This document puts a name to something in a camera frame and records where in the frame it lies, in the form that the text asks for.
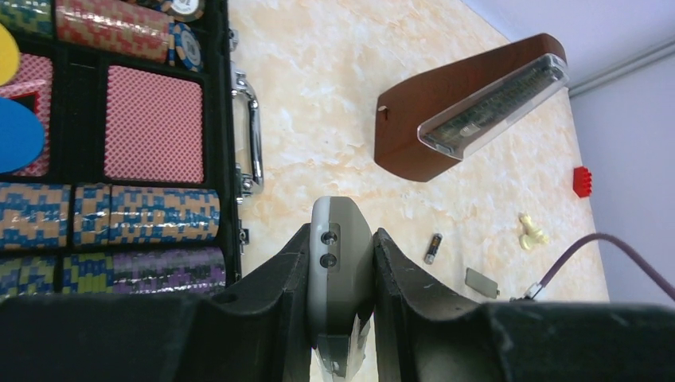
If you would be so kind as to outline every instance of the blue poker chip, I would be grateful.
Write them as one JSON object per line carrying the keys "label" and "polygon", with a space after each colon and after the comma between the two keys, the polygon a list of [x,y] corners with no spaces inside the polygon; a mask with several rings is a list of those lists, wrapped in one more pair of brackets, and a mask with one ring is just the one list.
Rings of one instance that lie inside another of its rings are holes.
{"label": "blue poker chip", "polygon": [[174,24],[173,31],[176,54],[183,65],[193,72],[203,72],[204,61],[201,56],[201,46],[190,27],[177,22]]}
{"label": "blue poker chip", "polygon": [[40,155],[45,128],[35,113],[11,99],[0,98],[0,115],[0,173],[10,173]]}

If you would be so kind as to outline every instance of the blue disc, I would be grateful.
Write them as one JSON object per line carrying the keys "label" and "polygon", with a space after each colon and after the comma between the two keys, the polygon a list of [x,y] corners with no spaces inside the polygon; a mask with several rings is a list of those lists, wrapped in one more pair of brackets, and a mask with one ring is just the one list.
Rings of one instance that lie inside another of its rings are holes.
{"label": "blue disc", "polygon": [[45,128],[20,103],[0,98],[0,173],[26,167],[42,152]]}

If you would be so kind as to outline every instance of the screw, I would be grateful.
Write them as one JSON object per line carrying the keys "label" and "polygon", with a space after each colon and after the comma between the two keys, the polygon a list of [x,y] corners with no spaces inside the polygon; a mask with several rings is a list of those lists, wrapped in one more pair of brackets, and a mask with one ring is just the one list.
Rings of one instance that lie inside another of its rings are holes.
{"label": "screw", "polygon": [[321,259],[319,259],[318,262],[321,264],[322,267],[330,268],[335,267],[335,264],[338,263],[338,258],[331,253],[326,253],[325,255],[321,256]]}

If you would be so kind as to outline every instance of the small metal plate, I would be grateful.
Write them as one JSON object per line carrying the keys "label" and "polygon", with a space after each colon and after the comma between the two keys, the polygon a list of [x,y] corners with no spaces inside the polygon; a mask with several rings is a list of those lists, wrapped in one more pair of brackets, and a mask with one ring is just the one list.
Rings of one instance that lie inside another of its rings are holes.
{"label": "small metal plate", "polygon": [[466,269],[466,278],[464,279],[464,283],[469,288],[486,297],[497,298],[499,295],[499,285],[497,285],[497,282],[488,279],[484,275],[474,271],[471,268]]}

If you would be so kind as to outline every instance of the battery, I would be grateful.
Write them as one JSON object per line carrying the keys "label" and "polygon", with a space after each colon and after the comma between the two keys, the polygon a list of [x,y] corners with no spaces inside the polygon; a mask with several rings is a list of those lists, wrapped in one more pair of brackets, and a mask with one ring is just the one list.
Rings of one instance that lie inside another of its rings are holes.
{"label": "battery", "polygon": [[424,262],[432,265],[434,263],[434,259],[436,258],[436,252],[439,251],[439,245],[441,245],[441,240],[443,239],[443,235],[440,233],[435,233],[434,236],[431,238],[431,244],[429,244],[429,249],[427,250],[427,254],[424,256]]}

